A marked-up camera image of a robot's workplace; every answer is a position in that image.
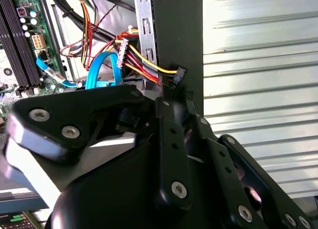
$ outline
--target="corrugated metal wall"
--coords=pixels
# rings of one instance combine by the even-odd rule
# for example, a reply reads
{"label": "corrugated metal wall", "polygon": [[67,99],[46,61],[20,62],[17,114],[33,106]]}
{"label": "corrugated metal wall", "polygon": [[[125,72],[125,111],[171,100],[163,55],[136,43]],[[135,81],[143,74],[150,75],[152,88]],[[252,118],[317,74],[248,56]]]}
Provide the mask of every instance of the corrugated metal wall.
{"label": "corrugated metal wall", "polygon": [[203,0],[204,113],[292,198],[318,195],[317,0]]}

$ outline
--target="capacitor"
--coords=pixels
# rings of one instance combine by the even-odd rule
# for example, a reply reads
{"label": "capacitor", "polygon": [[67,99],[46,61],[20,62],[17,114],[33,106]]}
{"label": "capacitor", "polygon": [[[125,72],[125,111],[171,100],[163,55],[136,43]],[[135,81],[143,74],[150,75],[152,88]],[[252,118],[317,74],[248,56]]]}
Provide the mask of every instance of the capacitor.
{"label": "capacitor", "polygon": [[21,17],[20,18],[20,22],[22,24],[27,24],[27,23],[30,23],[30,19],[29,18],[25,18],[25,17]]}
{"label": "capacitor", "polygon": [[30,31],[25,31],[25,32],[24,32],[24,36],[27,37],[27,38],[31,37],[31,35],[33,35],[33,34],[34,34],[34,33],[33,33],[33,32],[30,32]]}
{"label": "capacitor", "polygon": [[56,86],[55,86],[54,84],[52,84],[52,85],[50,86],[50,89],[51,89],[52,91],[54,91],[55,88],[56,88]]}
{"label": "capacitor", "polygon": [[33,19],[30,20],[30,23],[31,23],[32,25],[37,25],[37,24],[40,23],[40,21],[39,21],[39,19],[33,18]]}
{"label": "capacitor", "polygon": [[27,31],[27,30],[32,30],[33,27],[32,27],[32,25],[29,25],[29,24],[23,24],[23,25],[22,25],[22,29],[23,29],[24,31]]}
{"label": "capacitor", "polygon": [[40,12],[36,11],[36,10],[32,10],[30,11],[30,16],[32,18],[36,18],[36,17],[39,17],[40,16]]}

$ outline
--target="white connector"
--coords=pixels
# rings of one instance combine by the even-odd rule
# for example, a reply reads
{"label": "white connector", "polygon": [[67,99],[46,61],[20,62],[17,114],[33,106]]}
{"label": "white connector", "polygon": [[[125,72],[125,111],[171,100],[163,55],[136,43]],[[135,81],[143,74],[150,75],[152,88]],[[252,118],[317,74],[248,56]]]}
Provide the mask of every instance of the white connector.
{"label": "white connector", "polygon": [[43,34],[32,35],[32,42],[35,49],[44,49],[46,48],[46,43]]}
{"label": "white connector", "polygon": [[123,42],[121,42],[121,45],[120,45],[120,49],[118,53],[118,61],[117,61],[117,67],[119,67],[120,69],[123,67],[127,46],[128,46],[128,39],[123,38]]}

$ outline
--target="ram slot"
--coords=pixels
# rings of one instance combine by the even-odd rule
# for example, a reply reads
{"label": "ram slot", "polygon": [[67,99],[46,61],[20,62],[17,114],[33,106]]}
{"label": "ram slot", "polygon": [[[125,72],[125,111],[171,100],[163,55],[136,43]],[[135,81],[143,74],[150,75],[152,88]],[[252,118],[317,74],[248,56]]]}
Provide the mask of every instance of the ram slot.
{"label": "ram slot", "polygon": [[13,38],[20,52],[24,67],[30,79],[30,83],[33,86],[39,86],[41,84],[40,74],[37,67],[35,66],[33,51],[23,34],[23,30],[16,14],[16,9],[13,5],[13,2],[12,0],[1,0],[1,4],[3,5],[5,17],[9,23]]}
{"label": "ram slot", "polygon": [[7,29],[7,25],[3,19],[1,8],[0,8],[0,39],[18,84],[20,85],[20,87],[28,87],[29,86],[28,79],[23,71],[21,61],[16,51],[16,47],[14,46],[12,38],[9,34],[9,30]]}

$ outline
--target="cable tie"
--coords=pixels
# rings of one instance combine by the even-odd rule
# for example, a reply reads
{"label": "cable tie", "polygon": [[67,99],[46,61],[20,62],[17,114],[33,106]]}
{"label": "cable tie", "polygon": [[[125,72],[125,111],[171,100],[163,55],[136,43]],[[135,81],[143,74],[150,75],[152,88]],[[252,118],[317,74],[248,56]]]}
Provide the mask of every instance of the cable tie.
{"label": "cable tie", "polygon": [[69,15],[71,12],[73,12],[73,11],[74,11],[74,9],[71,8],[68,12],[64,13],[64,14],[62,15],[62,17],[63,17],[63,18],[68,17],[68,15]]}

